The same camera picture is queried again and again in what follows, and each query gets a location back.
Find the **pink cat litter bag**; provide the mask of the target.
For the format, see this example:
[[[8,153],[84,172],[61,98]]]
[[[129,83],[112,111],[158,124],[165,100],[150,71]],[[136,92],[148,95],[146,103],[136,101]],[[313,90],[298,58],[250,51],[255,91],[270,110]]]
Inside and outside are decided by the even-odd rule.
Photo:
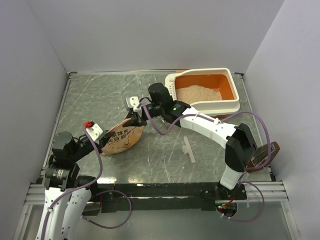
[[[118,123],[107,133],[113,133],[113,136],[101,149],[103,156],[111,156],[121,153],[133,147],[141,138],[143,133],[143,126],[125,126],[132,118],[126,118]]]

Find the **metal litter scoop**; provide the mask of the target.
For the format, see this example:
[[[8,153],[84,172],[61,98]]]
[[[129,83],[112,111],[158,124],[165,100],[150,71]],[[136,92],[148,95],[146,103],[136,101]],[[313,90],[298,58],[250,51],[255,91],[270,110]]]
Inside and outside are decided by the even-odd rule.
[[[147,97],[146,98],[148,100],[148,104],[146,105],[147,109],[148,109],[148,112],[150,114],[150,116],[152,118],[158,118],[161,123],[164,125],[164,126],[168,126],[168,124],[165,122],[163,116],[162,116],[162,113],[163,113],[163,106],[161,103],[156,103],[154,102],[153,100],[151,100],[150,97]]]

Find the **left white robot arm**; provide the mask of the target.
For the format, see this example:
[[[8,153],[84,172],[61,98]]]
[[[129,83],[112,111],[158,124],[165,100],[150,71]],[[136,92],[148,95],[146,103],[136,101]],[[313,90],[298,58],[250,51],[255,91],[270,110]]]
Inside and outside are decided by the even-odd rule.
[[[97,177],[78,175],[77,161],[92,151],[102,153],[102,148],[114,135],[113,131],[103,131],[95,143],[85,134],[74,137],[68,131],[54,136],[49,167],[44,175],[44,207],[36,239],[72,239],[87,202],[99,195]]]

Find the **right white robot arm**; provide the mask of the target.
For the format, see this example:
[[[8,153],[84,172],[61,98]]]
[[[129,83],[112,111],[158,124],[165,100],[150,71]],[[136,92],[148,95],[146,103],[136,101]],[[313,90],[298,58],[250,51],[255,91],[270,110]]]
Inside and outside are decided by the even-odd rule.
[[[170,130],[174,126],[189,129],[219,144],[225,150],[226,167],[218,182],[218,193],[223,199],[230,199],[236,193],[236,187],[257,151],[250,128],[244,123],[225,123],[219,118],[199,112],[185,102],[174,100],[162,83],[150,85],[148,93],[148,104],[144,104],[137,96],[125,99],[125,108],[131,118],[126,126],[141,127],[150,123],[164,136],[168,132],[160,131],[153,121],[156,117],[162,117],[170,125]]]

